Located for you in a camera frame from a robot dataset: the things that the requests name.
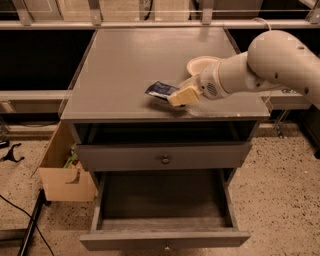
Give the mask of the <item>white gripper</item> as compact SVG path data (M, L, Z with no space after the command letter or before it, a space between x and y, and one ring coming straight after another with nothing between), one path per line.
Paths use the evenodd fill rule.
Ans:
M230 94L223 88L219 79L220 62L214 62L205 67L199 75L194 75L179 84L181 90L168 97L172 106L190 105L199 102L200 88L202 94L210 100L219 100L229 97Z

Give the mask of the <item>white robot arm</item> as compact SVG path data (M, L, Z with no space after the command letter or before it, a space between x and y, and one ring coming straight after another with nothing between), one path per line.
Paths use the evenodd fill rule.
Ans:
M248 50L207 65L179 85L168 97L173 106L197 103L240 92L262 92L287 87L320 105L320 59L295 36L281 30L258 35Z

